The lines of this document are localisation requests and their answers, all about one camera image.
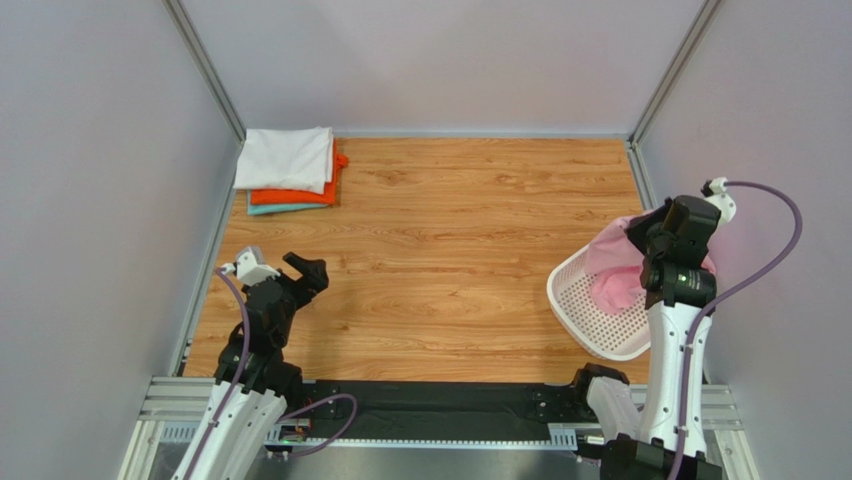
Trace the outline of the pink t shirt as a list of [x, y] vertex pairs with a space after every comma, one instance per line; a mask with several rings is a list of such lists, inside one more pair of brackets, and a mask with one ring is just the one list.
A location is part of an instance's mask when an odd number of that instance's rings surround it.
[[629, 222], [638, 216], [616, 219], [589, 244], [585, 272], [596, 277], [591, 291], [593, 301], [604, 312], [616, 314], [645, 294], [647, 308], [658, 304], [691, 307], [699, 318], [712, 313], [710, 304], [718, 288], [709, 251], [698, 268], [650, 262], [626, 236]]

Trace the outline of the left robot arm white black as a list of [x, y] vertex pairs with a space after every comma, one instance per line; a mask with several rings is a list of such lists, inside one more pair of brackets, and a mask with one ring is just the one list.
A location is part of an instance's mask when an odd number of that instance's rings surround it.
[[291, 277], [249, 246], [215, 275], [234, 295], [240, 319], [218, 357], [213, 387], [176, 479], [242, 479], [288, 406], [303, 398], [299, 367], [285, 361], [298, 310], [329, 286], [325, 261], [293, 252]]

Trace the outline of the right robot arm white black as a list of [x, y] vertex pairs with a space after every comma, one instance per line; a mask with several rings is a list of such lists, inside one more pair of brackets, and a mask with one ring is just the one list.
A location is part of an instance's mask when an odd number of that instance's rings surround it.
[[575, 389], [597, 417], [605, 443], [602, 479], [721, 479], [707, 459], [701, 411], [703, 349], [712, 324], [715, 276], [702, 263], [722, 220], [706, 199], [680, 195], [630, 221], [626, 236], [642, 254], [640, 285], [651, 338], [644, 407], [621, 372], [587, 364]]

